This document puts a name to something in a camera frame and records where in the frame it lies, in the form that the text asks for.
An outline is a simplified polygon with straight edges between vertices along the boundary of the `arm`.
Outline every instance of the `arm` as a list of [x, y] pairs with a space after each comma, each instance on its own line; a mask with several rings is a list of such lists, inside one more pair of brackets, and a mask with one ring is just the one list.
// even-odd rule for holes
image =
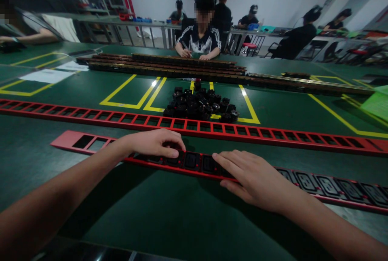
[[129, 154], [178, 157], [177, 150], [163, 146], [165, 142], [186, 149], [181, 135], [166, 129], [127, 135], [11, 205], [0, 214], [2, 259], [31, 258], [55, 236], [102, 178]]
[[[17, 39], [25, 45], [43, 45], [58, 41], [58, 38], [46, 28], [41, 28], [38, 34], [21, 36]], [[14, 40], [8, 36], [0, 36], [0, 41], [13, 42]]]
[[387, 246], [289, 182], [264, 159], [240, 151], [213, 154], [213, 158], [242, 185], [222, 180], [221, 186], [249, 204], [293, 221], [337, 260], [386, 260]]

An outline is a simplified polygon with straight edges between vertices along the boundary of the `table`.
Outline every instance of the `table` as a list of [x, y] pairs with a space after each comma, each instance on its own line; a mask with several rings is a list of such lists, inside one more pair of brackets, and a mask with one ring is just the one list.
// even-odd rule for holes
[[143, 27], [150, 28], [152, 44], [154, 47], [155, 47], [155, 43], [154, 43], [154, 36], [152, 34], [152, 28], [161, 28], [164, 49], [167, 49], [166, 30], [167, 30], [167, 36], [168, 36], [168, 46], [169, 46], [168, 48], [170, 49], [175, 44], [174, 35], [173, 35], [172, 30], [180, 30], [181, 29], [180, 25], [161, 23], [158, 21], [153, 21], [152, 23], [122, 21], [119, 18], [119, 16], [117, 16], [117, 15], [94, 16], [94, 15], [73, 14], [73, 13], [46, 13], [46, 14], [58, 16], [58, 17], [64, 17], [64, 18], [71, 18], [73, 20], [76, 20], [76, 21], [82, 23], [85, 26], [87, 32], [89, 33], [89, 35], [94, 43], [98, 43], [98, 41], [97, 41], [95, 35], [93, 34], [93, 31], [89, 27], [89, 24], [91, 24], [91, 23], [98, 23], [98, 24], [102, 25], [102, 29], [103, 29], [104, 34], [105, 34], [109, 43], [112, 43], [112, 40], [110, 39], [110, 36], [109, 36], [108, 31], [106, 29], [106, 25], [111, 25], [112, 26], [111, 27], [112, 35], [116, 39], [118, 44], [120, 44], [120, 45], [123, 45], [123, 43], [122, 43], [120, 33], [117, 30], [117, 26], [124, 25], [126, 27], [126, 30], [128, 32], [128, 35], [129, 35], [129, 38], [131, 40], [132, 45], [134, 45], [133, 40], [132, 40], [132, 36], [131, 36], [127, 26], [139, 27], [144, 47], [146, 46], [146, 42], [144, 40]]
[[[117, 54], [176, 55], [174, 51], [153, 48], [70, 42], [28, 47], [20, 53], [1, 54], [4, 65], [0, 66], [0, 97], [160, 115], [150, 107], [165, 108], [175, 86], [184, 89], [190, 86], [190, 82], [181, 79], [160, 78], [146, 96], [147, 90], [157, 80], [155, 77], [136, 76], [129, 84], [124, 84], [130, 74], [96, 71], [77, 73], [51, 87], [31, 81], [16, 83], [19, 81], [17, 77], [34, 67], [58, 66], [70, 60], [65, 54], [83, 49]], [[219, 57], [221, 60], [230, 58], [226, 55]], [[345, 81], [354, 85], [362, 85], [358, 80], [366, 73], [384, 74], [384, 70], [374, 67], [365, 69], [302, 61], [232, 58], [238, 65], [246, 66], [249, 72], [276, 75], [285, 71], [308, 72], [323, 81]], [[247, 95], [244, 97], [239, 86], [204, 82], [203, 87], [209, 88], [210, 84], [216, 93], [230, 98], [237, 105], [241, 118], [251, 120], [239, 122], [241, 124], [259, 125], [257, 121], [260, 121], [262, 127], [388, 138], [387, 123], [371, 118], [341, 98], [249, 86], [243, 87]], [[158, 89], [155, 100], [150, 102]], [[117, 93], [108, 99], [110, 105], [102, 105], [115, 91]], [[354, 100], [362, 102], [364, 98]], [[123, 104], [140, 107], [127, 108]], [[0, 115], [3, 138], [0, 142], [3, 151], [0, 156], [0, 210], [85, 159], [85, 155], [49, 145], [68, 129], [115, 138], [133, 132]], [[183, 140], [188, 150], [195, 152], [211, 154], [244, 149], [262, 156], [274, 166], [388, 186], [386, 158], [187, 136]], [[388, 244], [387, 216], [327, 206]], [[59, 235], [185, 260], [332, 259], [300, 228], [283, 217], [245, 204], [215, 181], [127, 164], [109, 173], [70, 217]]]

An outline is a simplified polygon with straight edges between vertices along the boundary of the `chair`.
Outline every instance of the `chair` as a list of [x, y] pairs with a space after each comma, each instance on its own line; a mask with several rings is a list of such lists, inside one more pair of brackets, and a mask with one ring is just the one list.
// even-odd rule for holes
[[311, 46], [311, 48], [310, 49], [312, 49], [312, 54], [311, 54], [311, 56], [309, 56], [309, 57], [301, 57], [302, 59], [307, 59], [308, 61], [312, 61], [312, 59], [314, 59], [314, 53], [315, 53], [315, 51], [317, 50], [317, 49], [319, 49], [319, 50], [321, 50], [321, 49], [323, 49], [326, 45], [327, 45], [327, 41], [325, 41], [325, 40], [312, 40], [311, 42], [310, 42], [310, 46]]

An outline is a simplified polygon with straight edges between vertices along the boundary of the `hand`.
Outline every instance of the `hand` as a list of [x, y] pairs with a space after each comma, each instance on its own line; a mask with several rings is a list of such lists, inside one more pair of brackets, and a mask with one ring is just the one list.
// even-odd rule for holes
[[211, 57], [209, 55], [202, 55], [199, 57], [199, 59], [202, 61], [209, 61]]
[[246, 203], [261, 209], [285, 214], [297, 202], [309, 195], [289, 182], [266, 160], [248, 152], [222, 152], [213, 159], [232, 174], [241, 185], [222, 180], [221, 186], [234, 193]]
[[181, 57], [191, 57], [191, 51], [188, 49], [183, 49], [180, 53]]
[[181, 135], [168, 129], [156, 129], [130, 134], [118, 141], [121, 141], [121, 145], [127, 155], [135, 152], [143, 155], [177, 158], [179, 153], [172, 147], [176, 146], [180, 150], [186, 150]]

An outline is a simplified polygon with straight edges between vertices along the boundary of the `sleeve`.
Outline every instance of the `sleeve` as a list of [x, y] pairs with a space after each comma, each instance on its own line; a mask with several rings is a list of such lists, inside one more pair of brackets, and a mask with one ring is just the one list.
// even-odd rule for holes
[[211, 49], [213, 51], [215, 48], [221, 50], [221, 41], [219, 40], [219, 32], [217, 28], [213, 28], [211, 31]]
[[191, 35], [191, 31], [193, 30], [193, 27], [192, 26], [188, 26], [183, 32], [182, 32], [182, 35], [179, 37], [179, 39], [177, 39], [177, 43], [182, 43], [184, 42], [186, 47], [190, 48], [189, 44], [190, 44], [190, 35]]

